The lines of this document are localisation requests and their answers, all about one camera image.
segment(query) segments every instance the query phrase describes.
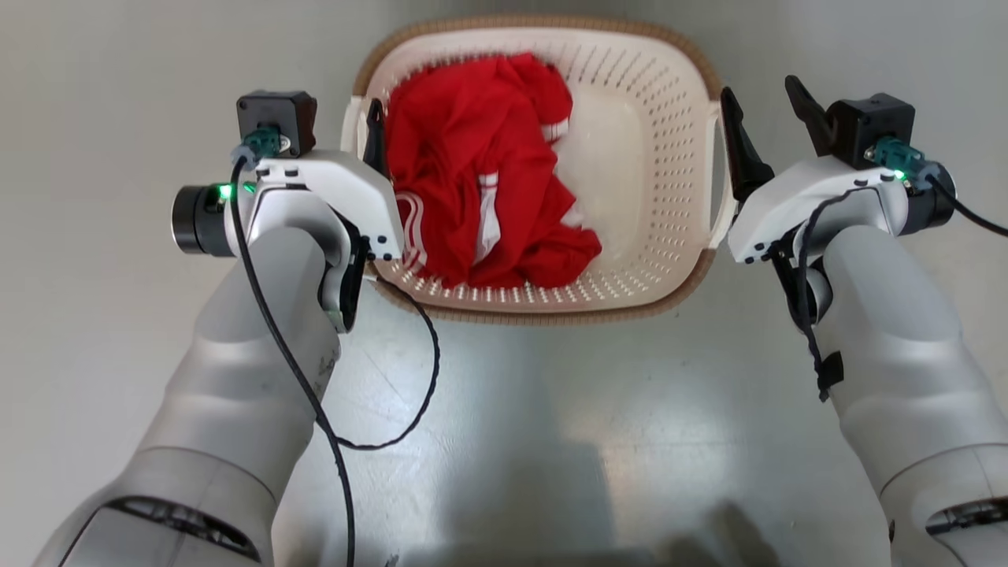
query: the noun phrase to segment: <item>black cable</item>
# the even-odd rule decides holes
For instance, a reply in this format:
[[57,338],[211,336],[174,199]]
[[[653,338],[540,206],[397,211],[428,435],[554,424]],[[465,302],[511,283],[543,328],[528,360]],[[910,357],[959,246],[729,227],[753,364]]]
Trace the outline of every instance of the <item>black cable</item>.
[[423,398],[423,403],[420,404],[420,410],[416,413],[416,417],[413,418],[412,423],[410,423],[409,426],[406,427],[406,429],[402,432],[402,434],[400,434],[398,437],[396,437],[391,441],[387,441],[379,445],[358,445],[357,443],[354,443],[353,441],[347,439],[343,439],[342,437],[337,438],[337,441],[339,441],[340,445],[343,445],[344,447],[352,449],[354,451],[378,451],[380,449],[385,449],[387,447],[399,444],[400,442],[402,442],[403,439],[406,438],[406,436],[412,433],[413,430],[416,429],[416,426],[420,425],[420,420],[423,419],[423,415],[427,413],[427,408],[430,406],[430,399],[433,398],[434,390],[437,388],[437,374],[440,372],[440,344],[437,342],[437,331],[434,330],[434,324],[430,321],[430,317],[427,316],[427,312],[423,309],[423,306],[421,306],[416,300],[414,300],[412,296],[400,290],[395,284],[392,284],[391,281],[388,281],[387,279],[383,279],[381,277],[378,278],[378,281],[381,281],[383,285],[387,286],[394,293],[402,297],[402,299],[406,300],[406,302],[408,302],[410,305],[413,306],[413,308],[416,309],[416,312],[420,314],[420,317],[423,318],[423,322],[426,323],[427,325],[427,330],[430,331],[430,340],[431,342],[433,342],[434,345],[434,367],[430,373],[430,385],[427,387],[427,393]]
[[985,219],[984,217],[981,217],[977,213],[971,211],[966,205],[960,203],[959,199],[957,199],[956,196],[953,195],[952,192],[949,191],[946,188],[946,186],[942,185],[941,182],[937,180],[937,178],[935,178],[934,176],[927,176],[927,181],[931,182],[931,186],[933,186],[934,189],[936,189],[937,192],[940,193],[942,197],[948,199],[952,203],[952,206],[955,207],[957,211],[962,213],[964,217],[970,219],[981,228],[986,228],[987,230],[993,232],[994,234],[1008,238],[1008,228],[996,225],[991,221]]
[[[235,163],[235,168],[231,173],[231,186],[233,188],[240,187],[238,185],[239,178],[242,174],[242,167],[245,165],[246,158],[244,156],[239,157],[238,161]],[[231,218],[235,224],[235,239],[238,241],[238,249],[241,255],[242,264],[245,266],[245,273],[249,278],[249,286],[252,288],[252,295],[255,296],[256,305],[259,306],[259,311],[262,313],[262,318],[266,322],[266,327],[269,328],[269,334],[273,336],[273,340],[276,342],[276,346],[280,349],[280,353],[283,355],[284,360],[287,361],[287,365],[290,366],[290,370],[294,373],[294,377],[297,378],[297,383],[301,386],[304,391],[304,395],[308,399],[311,404],[311,409],[316,413],[316,422],[319,424],[319,428],[322,429],[323,433],[326,434],[326,438],[329,440],[329,446],[333,450],[333,456],[336,459],[336,468],[340,474],[340,482],[343,485],[343,499],[346,502],[347,507],[347,567],[353,567],[354,565],[354,555],[357,552],[357,526],[354,522],[354,497],[350,491],[350,478],[347,476],[347,463],[343,460],[343,452],[340,451],[340,441],[333,432],[333,427],[329,423],[329,418],[326,417],[326,411],[322,408],[322,403],[319,402],[319,396],[316,395],[314,390],[311,389],[311,385],[308,383],[307,378],[304,377],[304,372],[301,371],[300,366],[297,364],[297,360],[294,359],[294,355],[290,352],[290,348],[287,346],[286,341],[283,340],[283,336],[280,334],[280,329],[276,326],[276,321],[273,320],[273,314],[269,311],[269,306],[266,305],[266,298],[262,294],[262,288],[259,286],[259,278],[256,276],[255,267],[252,265],[252,256],[249,254],[248,242],[245,238],[245,230],[242,228],[242,218],[241,213],[238,210],[238,190],[235,189],[234,195],[231,198]]]
[[[823,216],[823,211],[826,211],[826,209],[831,205],[836,205],[859,191],[874,190],[869,187],[852,189],[843,195],[834,197],[833,199],[827,199],[826,201],[820,203],[818,207],[812,211],[812,215],[808,217],[808,225],[805,226],[805,232],[801,235],[801,247],[798,249],[797,275],[798,320],[800,322],[801,332],[804,333],[805,339],[808,341],[808,352],[812,355],[816,376],[821,375],[823,370],[823,353],[818,349],[818,343],[815,342],[815,334],[812,329],[812,318],[811,314],[808,312],[808,248],[811,246],[812,232],[815,230],[815,225],[818,224],[820,217]],[[829,399],[830,392],[821,385],[820,400],[826,402]]]

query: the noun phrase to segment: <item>cable connector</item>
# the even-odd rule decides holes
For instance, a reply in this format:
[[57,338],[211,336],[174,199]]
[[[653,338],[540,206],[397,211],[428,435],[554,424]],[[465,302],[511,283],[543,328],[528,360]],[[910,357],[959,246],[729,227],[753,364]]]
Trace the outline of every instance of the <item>cable connector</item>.
[[273,126],[263,126],[253,130],[242,139],[241,145],[231,150],[231,163],[245,157],[244,169],[251,172],[259,165],[263,157],[276,157],[283,151],[283,136],[280,130]]
[[909,182],[919,191],[930,191],[929,178],[941,175],[941,166],[936,161],[929,161],[924,152],[891,136],[880,139],[868,148],[865,159],[892,169],[896,179]]

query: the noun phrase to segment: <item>black cylinder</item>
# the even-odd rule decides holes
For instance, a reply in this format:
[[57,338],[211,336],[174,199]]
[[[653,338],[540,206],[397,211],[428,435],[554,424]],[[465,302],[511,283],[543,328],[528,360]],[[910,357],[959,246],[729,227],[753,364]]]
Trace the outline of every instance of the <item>black cylinder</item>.
[[225,205],[217,186],[179,190],[171,210],[171,236],[178,248],[186,254],[234,256],[224,227]]
[[[956,183],[949,172],[941,168],[941,174],[937,177],[941,187],[946,188],[953,196],[957,195]],[[900,236],[920,232],[926,228],[936,228],[943,226],[954,214],[956,207],[952,201],[946,199],[936,189],[929,191],[918,191],[907,197],[909,210],[906,214],[906,225],[903,227]]]

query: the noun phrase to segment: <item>basket handle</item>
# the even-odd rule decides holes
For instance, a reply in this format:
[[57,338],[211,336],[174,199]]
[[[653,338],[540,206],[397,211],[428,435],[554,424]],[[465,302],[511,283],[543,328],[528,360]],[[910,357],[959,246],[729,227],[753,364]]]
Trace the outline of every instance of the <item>basket handle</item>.
[[[343,115],[343,131],[340,136],[340,149],[352,153],[358,158],[361,157],[361,151],[364,148],[364,144],[360,143],[359,139],[361,122],[364,121],[362,120],[364,116],[361,114],[362,108],[364,108],[364,97],[350,97],[347,112]],[[367,138],[366,124],[364,128],[364,136]]]
[[[711,165],[708,167],[710,176],[707,180],[708,192],[710,196],[714,195],[714,150],[715,150],[715,132],[721,131],[721,139],[727,139],[725,137],[725,124],[724,120],[721,118],[721,103],[712,102],[711,103],[711,113],[707,119],[707,131],[708,139],[711,140],[708,146],[709,155],[711,156]],[[738,208],[738,201],[735,200],[735,195],[732,193],[732,175],[729,171],[728,157],[725,157],[725,175],[724,175],[725,187],[721,191],[721,206],[718,209],[718,216],[711,225],[711,243],[709,248],[718,249],[721,242],[728,236],[728,230],[732,228],[732,219],[735,218],[735,210]]]

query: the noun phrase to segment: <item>white stripe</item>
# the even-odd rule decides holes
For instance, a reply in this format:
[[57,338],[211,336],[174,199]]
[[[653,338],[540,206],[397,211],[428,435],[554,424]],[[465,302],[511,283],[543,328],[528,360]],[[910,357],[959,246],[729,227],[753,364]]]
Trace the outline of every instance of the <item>white stripe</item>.
[[409,214],[406,215],[406,222],[402,225],[402,233],[405,237],[405,242],[403,242],[402,265],[408,270],[413,262],[416,261],[417,255],[416,248],[413,247],[413,235],[411,231],[413,222],[415,222],[416,219],[416,204],[413,203],[412,199],[401,194],[396,194],[395,200],[401,201],[409,206]]
[[543,124],[542,125],[542,137],[546,138],[546,141],[556,141],[562,136],[566,135],[571,131],[571,119],[568,118],[562,122],[557,122],[555,124]]
[[480,232],[476,237],[476,257],[473,265],[486,259],[501,241],[501,223],[497,218],[497,188],[480,190]]
[[427,264],[427,249],[423,246],[423,233],[420,232],[420,227],[423,225],[423,200],[415,193],[402,192],[398,195],[402,195],[416,207],[413,225],[409,230],[413,237],[413,247],[418,252],[416,261],[419,266],[424,266]]
[[581,228],[585,224],[585,215],[578,209],[578,205],[575,204],[563,215],[563,218],[560,219],[560,224],[570,228]]

